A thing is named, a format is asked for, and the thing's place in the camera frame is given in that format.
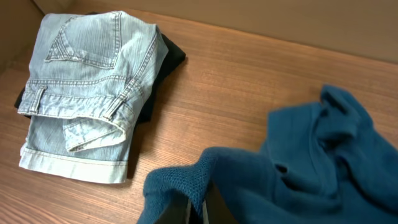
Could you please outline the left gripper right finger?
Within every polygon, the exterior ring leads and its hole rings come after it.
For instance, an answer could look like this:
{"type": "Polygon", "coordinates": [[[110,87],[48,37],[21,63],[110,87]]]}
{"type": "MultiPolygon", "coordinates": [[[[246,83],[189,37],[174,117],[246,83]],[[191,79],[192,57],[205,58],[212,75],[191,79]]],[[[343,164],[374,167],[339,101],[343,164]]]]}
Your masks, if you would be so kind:
{"type": "Polygon", "coordinates": [[[214,183],[208,185],[202,210],[204,224],[238,224],[214,183]]]}

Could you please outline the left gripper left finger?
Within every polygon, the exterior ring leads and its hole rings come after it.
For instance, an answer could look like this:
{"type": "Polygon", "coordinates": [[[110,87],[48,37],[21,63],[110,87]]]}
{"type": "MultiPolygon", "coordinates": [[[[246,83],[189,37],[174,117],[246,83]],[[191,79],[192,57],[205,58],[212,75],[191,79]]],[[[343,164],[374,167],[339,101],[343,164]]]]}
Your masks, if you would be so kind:
{"type": "Polygon", "coordinates": [[[189,224],[192,204],[185,195],[176,195],[155,224],[189,224]]]}

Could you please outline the blue polo shirt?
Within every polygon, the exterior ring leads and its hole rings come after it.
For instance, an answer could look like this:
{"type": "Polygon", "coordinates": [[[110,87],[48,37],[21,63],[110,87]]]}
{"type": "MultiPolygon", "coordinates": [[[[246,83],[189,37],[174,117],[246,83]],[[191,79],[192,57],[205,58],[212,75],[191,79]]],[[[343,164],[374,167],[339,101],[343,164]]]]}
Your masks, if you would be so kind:
{"type": "Polygon", "coordinates": [[[150,172],[139,222],[154,223],[176,195],[203,220],[209,183],[238,223],[397,222],[397,150],[331,85],[316,102],[271,112],[257,152],[210,147],[192,165],[150,172]]]}

